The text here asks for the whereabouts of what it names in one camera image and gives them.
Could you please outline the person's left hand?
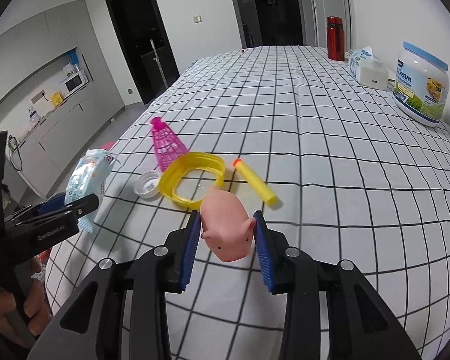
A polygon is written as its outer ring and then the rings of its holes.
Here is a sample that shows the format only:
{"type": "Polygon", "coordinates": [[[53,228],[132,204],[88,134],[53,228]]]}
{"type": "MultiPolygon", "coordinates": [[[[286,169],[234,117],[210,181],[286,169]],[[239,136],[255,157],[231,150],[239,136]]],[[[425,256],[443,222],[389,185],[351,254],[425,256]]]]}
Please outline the person's left hand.
{"type": "Polygon", "coordinates": [[[24,299],[17,300],[0,280],[0,333],[9,341],[24,349],[31,349],[36,339],[52,320],[52,311],[45,299],[43,283],[34,277],[42,272],[37,257],[25,264],[29,289],[24,299]]]}

